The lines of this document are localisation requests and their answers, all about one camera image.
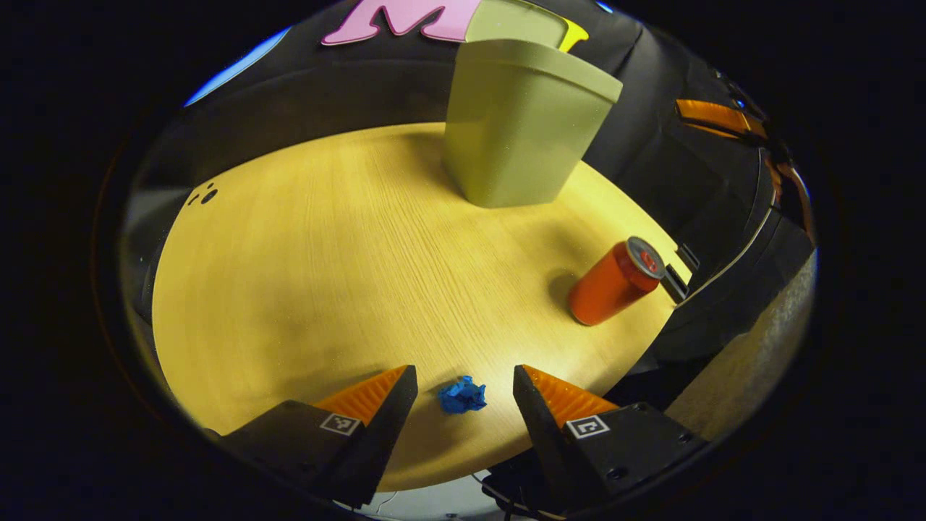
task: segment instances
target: white cable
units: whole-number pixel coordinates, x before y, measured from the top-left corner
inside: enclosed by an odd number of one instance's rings
[[[685,300],[683,300],[682,302],[679,302],[679,305],[675,306],[675,309],[676,309],[676,310],[678,310],[681,306],[684,306],[685,303],[688,302],[688,301],[690,301],[695,295],[697,295],[698,293],[701,293],[701,291],[702,291],[704,288],[710,286],[710,283],[712,283],[712,282],[714,282],[715,280],[719,279],[721,275],[723,275],[724,273],[727,273],[727,270],[729,270],[738,260],[740,260],[740,259],[743,257],[743,255],[745,255],[746,251],[749,250],[749,247],[751,247],[752,244],[753,244],[754,242],[756,242],[756,238],[758,237],[759,233],[762,231],[762,228],[765,227],[765,222],[769,220],[769,216],[771,215],[771,208],[772,208],[771,205],[774,204],[774,202],[775,202],[775,191],[772,190],[772,192],[771,192],[771,202],[770,202],[770,204],[769,204],[769,209],[766,210],[766,212],[765,212],[765,217],[762,218],[762,222],[759,223],[758,227],[756,228],[756,232],[753,234],[752,238],[749,239],[749,242],[746,243],[746,246],[740,251],[739,255],[737,255],[736,257],[734,257],[733,260],[731,260],[730,263],[727,264],[727,266],[726,266],[725,268],[723,268],[722,270],[720,270],[719,273],[717,273],[716,275],[714,275],[714,276],[710,277],[709,279],[707,279],[707,282],[705,282],[703,285],[701,285],[701,287],[699,287],[694,293],[692,293],[691,295],[689,295],[689,296],[688,296],[687,298],[685,298]]]
[[[499,492],[498,490],[493,489],[492,487],[486,485],[485,483],[482,482],[481,479],[477,478],[475,474],[470,474],[470,476],[472,476],[472,478],[475,479],[480,485],[482,485],[483,487],[485,487],[486,490],[489,490],[490,492],[492,492],[492,493],[495,495],[495,497],[497,497],[498,499],[502,500],[503,502],[506,502],[506,503],[508,503],[508,504],[514,505],[514,506],[520,508],[521,510],[524,510],[524,511],[527,511],[527,512],[530,512],[530,511],[531,511],[531,509],[529,509],[527,506],[525,506],[525,505],[523,505],[523,504],[520,504],[520,503],[517,503],[517,502],[511,501],[509,498],[507,498],[507,497],[505,497],[504,495],[502,495],[502,493]],[[566,518],[563,517],[562,515],[550,514],[549,512],[544,512],[543,510],[537,510],[537,511],[535,511],[535,512],[538,512],[538,513],[540,513],[540,514],[543,514],[543,515],[549,517],[550,519],[556,519],[557,521],[562,521],[563,519],[566,519]]]
[[[381,502],[381,503],[380,503],[380,506],[376,507],[376,515],[379,515],[379,514],[380,514],[380,510],[382,510],[382,506],[383,506],[383,505],[385,505],[387,502],[390,502],[390,501],[394,500],[394,499],[395,499],[395,496],[397,496],[398,494],[399,494],[399,491],[396,490],[395,492],[393,492],[393,495],[392,495],[391,498],[389,498],[388,500],[386,500],[386,501],[384,501],[384,502]]]

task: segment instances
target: orange gripper pad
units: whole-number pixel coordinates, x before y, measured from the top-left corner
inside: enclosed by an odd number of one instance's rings
[[[521,367],[531,377],[533,386],[544,397],[546,407],[553,414],[559,428],[562,428],[569,420],[578,420],[618,408],[610,401],[599,398],[583,388],[573,386],[565,380],[560,380],[526,364]]]
[[[402,365],[383,371],[312,405],[332,413],[358,418],[364,426],[368,426],[407,367],[408,365]]]
[[[723,131],[742,136],[754,134],[763,139],[768,139],[762,123],[739,110],[695,99],[676,99],[675,108],[678,109],[679,116],[683,120],[687,120],[685,123],[701,130],[725,136],[729,136],[729,134]],[[716,130],[708,129],[704,126],[705,124],[713,125]]]

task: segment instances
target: can lid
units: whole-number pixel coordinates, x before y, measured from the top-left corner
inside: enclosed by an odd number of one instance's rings
[[[627,239],[627,254],[641,273],[657,280],[666,276],[666,264],[662,257],[640,237]]]

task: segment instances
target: red can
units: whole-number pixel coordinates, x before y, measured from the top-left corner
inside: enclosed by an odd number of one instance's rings
[[[666,265],[640,237],[620,242],[569,292],[572,316],[585,325],[601,324],[659,286]]]

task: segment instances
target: black background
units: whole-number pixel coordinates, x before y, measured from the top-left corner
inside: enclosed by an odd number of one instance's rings
[[[16,391],[7,395],[6,468],[16,486],[4,503],[29,519],[320,518],[140,405],[106,349],[89,276],[106,166],[151,99],[181,105],[212,71],[316,6],[139,4],[12,6],[6,134],[19,160],[5,176],[5,206],[16,235],[8,256],[21,267],[7,277]],[[620,8],[679,37],[773,115],[815,196],[822,241],[810,342],[764,416],[621,517],[910,518],[914,483],[897,468],[917,456],[898,443],[913,429],[900,399],[921,386],[893,366],[918,342],[899,313],[879,311],[879,296],[905,285],[884,275],[898,262],[884,245],[914,218],[894,197],[922,172],[898,161],[915,149],[916,133],[897,123],[916,106],[912,13],[889,1]],[[884,369],[906,389],[892,392]]]

